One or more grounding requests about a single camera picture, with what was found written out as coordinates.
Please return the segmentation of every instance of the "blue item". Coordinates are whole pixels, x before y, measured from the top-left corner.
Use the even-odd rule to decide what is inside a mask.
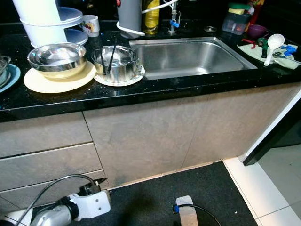
[[[295,47],[292,46],[282,46],[281,49],[286,49],[286,51],[284,52],[284,55],[290,56],[292,53],[297,52],[297,49]]]
[[[174,211],[174,214],[179,213],[180,212],[179,206],[173,205],[173,211]]]
[[[180,27],[180,23],[177,23],[176,21],[170,20],[170,25],[175,26],[176,28]]]
[[[10,74],[11,74],[10,79],[4,87],[0,88],[0,93],[7,90],[8,88],[10,88],[20,78],[21,71],[16,65],[9,64],[8,65],[8,72],[10,72]]]

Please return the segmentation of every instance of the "blue plate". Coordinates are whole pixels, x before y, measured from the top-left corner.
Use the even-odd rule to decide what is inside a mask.
[[[7,90],[8,88],[10,88],[20,78],[21,71],[16,65],[9,64],[8,65],[8,71],[10,73],[10,79],[4,87],[0,88],[0,93]]]

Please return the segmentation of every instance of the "purple cup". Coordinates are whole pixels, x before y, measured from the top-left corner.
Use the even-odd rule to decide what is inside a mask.
[[[249,38],[257,40],[258,38],[268,35],[269,32],[264,26],[251,24],[248,28],[247,34]]]

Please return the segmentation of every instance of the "metal pot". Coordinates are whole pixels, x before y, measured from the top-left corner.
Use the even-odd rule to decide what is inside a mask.
[[[111,71],[110,73],[107,73],[113,49],[114,46],[104,46],[102,48],[106,75],[103,73],[103,65],[101,63],[102,61],[100,54],[101,50],[96,49],[92,53],[92,59],[94,61],[98,76],[100,76],[106,83],[111,84],[121,84],[136,77],[141,70],[139,59],[133,50],[124,46],[116,46]]]

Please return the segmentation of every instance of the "gray cabinet door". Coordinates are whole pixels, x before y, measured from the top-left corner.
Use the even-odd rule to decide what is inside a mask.
[[[98,170],[90,173],[86,173],[85,175],[91,177],[92,179],[100,179],[104,178],[103,170]],[[27,208],[29,204],[33,201],[33,199],[37,196],[37,194],[46,187],[50,182],[20,187],[17,189],[6,190],[4,192],[0,192],[0,196],[6,200],[9,200],[14,205],[17,205],[21,209]],[[83,178],[68,178],[66,180],[62,180],[52,187],[50,187],[37,201],[35,206],[48,204],[52,202],[56,202],[60,198],[70,195],[72,193],[79,192],[79,187],[89,183],[86,179]],[[101,188],[106,188],[108,186],[107,181],[101,184]],[[11,211],[16,210],[16,207],[8,206],[7,203],[0,203],[0,207],[3,211]]]
[[[0,190],[101,170],[93,143],[0,160]]]
[[[178,170],[208,96],[84,112],[112,185]]]
[[[294,83],[211,94],[183,167],[246,153],[299,90]]]
[[[82,112],[0,123],[0,158],[91,141]]]
[[[12,212],[12,211],[19,210],[19,209],[20,208],[18,206],[14,205],[0,197],[0,213],[1,214]]]

